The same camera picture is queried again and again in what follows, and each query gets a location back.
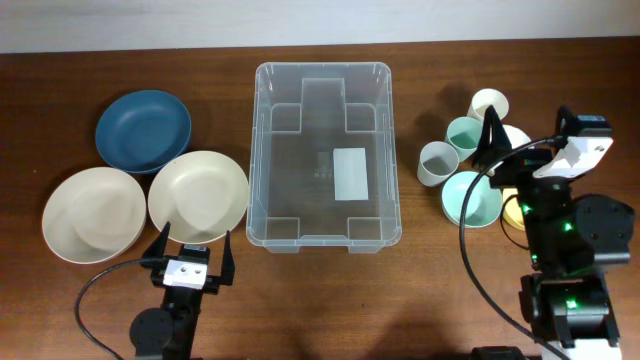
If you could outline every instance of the white robot part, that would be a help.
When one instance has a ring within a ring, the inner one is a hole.
[[[609,346],[607,339],[577,339],[572,349],[563,348],[559,341],[549,341],[549,344],[571,360],[622,360],[620,348]],[[542,348],[542,360],[558,359],[549,350]]]
[[[207,281],[207,265],[169,260],[162,283],[200,290]]]
[[[550,163],[533,173],[534,178],[560,176],[573,179],[580,176],[596,167],[613,144],[610,137],[570,136],[567,141]]]

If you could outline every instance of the transparent storage container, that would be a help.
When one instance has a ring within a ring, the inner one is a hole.
[[[274,253],[400,240],[391,71],[266,63],[256,72],[247,238]]]

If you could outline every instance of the mint green cup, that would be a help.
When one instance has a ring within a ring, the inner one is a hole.
[[[478,175],[475,171],[463,171],[450,177],[442,188],[442,209],[452,223],[460,225],[460,213],[462,202],[467,194],[469,185]],[[483,176],[473,189],[467,214],[465,217],[466,228],[479,228],[492,224],[500,216],[502,209],[502,194],[498,189],[492,189],[489,185],[489,177]]]
[[[478,148],[482,123],[471,117],[459,117],[447,127],[445,141],[458,153],[460,162],[465,161]]]

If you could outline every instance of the white label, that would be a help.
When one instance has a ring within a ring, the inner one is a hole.
[[[364,148],[333,149],[336,201],[369,200]]]

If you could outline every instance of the white bowl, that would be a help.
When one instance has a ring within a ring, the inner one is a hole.
[[[235,228],[249,204],[249,182],[242,168],[213,151],[195,151],[169,162],[149,190],[149,215],[169,238],[203,244]]]
[[[42,215],[42,234],[60,258],[94,264],[136,241],[146,210],[144,193],[131,175],[92,168],[71,176],[51,194]]]

